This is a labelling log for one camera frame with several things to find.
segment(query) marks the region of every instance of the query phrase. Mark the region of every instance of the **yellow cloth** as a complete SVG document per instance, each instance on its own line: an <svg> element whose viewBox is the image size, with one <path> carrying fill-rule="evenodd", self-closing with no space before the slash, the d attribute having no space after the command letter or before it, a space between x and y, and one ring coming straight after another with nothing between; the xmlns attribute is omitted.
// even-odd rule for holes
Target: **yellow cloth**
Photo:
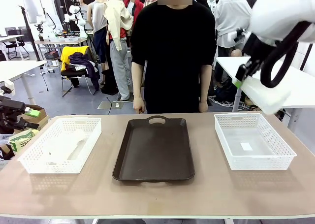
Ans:
<svg viewBox="0 0 315 224"><path fill-rule="evenodd" d="M123 0L108 0L105 2L104 17L108 21L108 30L113 37L117 51L121 51L120 28L129 31L133 24L133 17L125 8Z"/></svg>
<svg viewBox="0 0 315 224"><path fill-rule="evenodd" d="M87 51L87 48L89 46L83 46L83 47L64 47L63 48L63 53L61 54L60 60L63 62L63 65L61 67L61 71L65 70L65 64L70 63L69 56L74 54L74 53L83 53L85 54Z"/></svg>

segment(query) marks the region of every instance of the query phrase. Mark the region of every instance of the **white wall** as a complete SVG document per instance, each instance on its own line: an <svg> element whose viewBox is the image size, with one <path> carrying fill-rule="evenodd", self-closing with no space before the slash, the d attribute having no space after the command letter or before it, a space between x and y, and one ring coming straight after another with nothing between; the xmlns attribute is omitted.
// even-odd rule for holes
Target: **white wall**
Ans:
<svg viewBox="0 0 315 224"><path fill-rule="evenodd" d="M52 17L57 25L57 28L62 29L60 20L57 16L54 0L41 0L42 6L46 12ZM24 18L19 6L23 5L23 0L0 0L1 21L0 21L0 34L6 35L5 28L7 27L23 27L25 26ZM30 28L35 40L38 40L38 31L34 24L30 24ZM33 51L30 44L26 45L28 51Z"/></svg>
<svg viewBox="0 0 315 224"><path fill-rule="evenodd" d="M300 43L297 53L292 62L292 66L300 68L306 51L308 49L308 43ZM309 55L306 62L304 71L312 76L315 76L315 45ZM303 109L297 127L295 129L295 135L315 154L315 109Z"/></svg>

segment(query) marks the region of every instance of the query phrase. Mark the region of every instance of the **brown tray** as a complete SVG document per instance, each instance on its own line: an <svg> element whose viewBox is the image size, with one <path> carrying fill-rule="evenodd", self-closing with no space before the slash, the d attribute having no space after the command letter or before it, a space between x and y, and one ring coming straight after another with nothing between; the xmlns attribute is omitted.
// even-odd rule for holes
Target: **brown tray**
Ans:
<svg viewBox="0 0 315 224"><path fill-rule="evenodd" d="M155 118L165 123L153 123ZM114 179L165 182L188 180L194 175L185 119L152 116L128 122Z"/></svg>

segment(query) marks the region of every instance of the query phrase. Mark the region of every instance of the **brown tabletop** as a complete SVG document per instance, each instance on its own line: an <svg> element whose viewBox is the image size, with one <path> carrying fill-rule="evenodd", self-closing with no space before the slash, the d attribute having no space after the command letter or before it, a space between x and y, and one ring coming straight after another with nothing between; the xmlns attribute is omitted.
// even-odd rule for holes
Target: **brown tabletop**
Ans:
<svg viewBox="0 0 315 224"><path fill-rule="evenodd" d="M59 41L49 41L48 39L44 39L44 41L37 40L35 44L79 44L87 41L87 38L80 38L78 41L66 42L64 40Z"/></svg>
<svg viewBox="0 0 315 224"><path fill-rule="evenodd" d="M231 171L215 132L214 113L165 116L187 121L196 172L192 180L127 184L114 180L112 172L127 122L148 115L94 115L90 117L102 118L102 134L81 173L32 175L15 157L0 172L0 215L77 219L315 216L315 158L275 116L266 118L297 153L286 171Z"/></svg>

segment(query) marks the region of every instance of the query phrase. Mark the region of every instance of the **black t-shirt sleeve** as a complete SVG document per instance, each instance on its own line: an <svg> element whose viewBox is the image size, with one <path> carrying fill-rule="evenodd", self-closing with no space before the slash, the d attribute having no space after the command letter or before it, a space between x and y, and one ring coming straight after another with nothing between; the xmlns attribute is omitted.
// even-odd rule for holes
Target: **black t-shirt sleeve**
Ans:
<svg viewBox="0 0 315 224"><path fill-rule="evenodd" d="M144 66L146 60L145 41L146 27L148 25L145 20L145 13L145 9L139 13L130 38L132 61L142 66Z"/></svg>
<svg viewBox="0 0 315 224"><path fill-rule="evenodd" d="M204 25L204 39L201 54L202 65L212 65L217 51L215 18L211 11L207 11L205 18L202 18Z"/></svg>

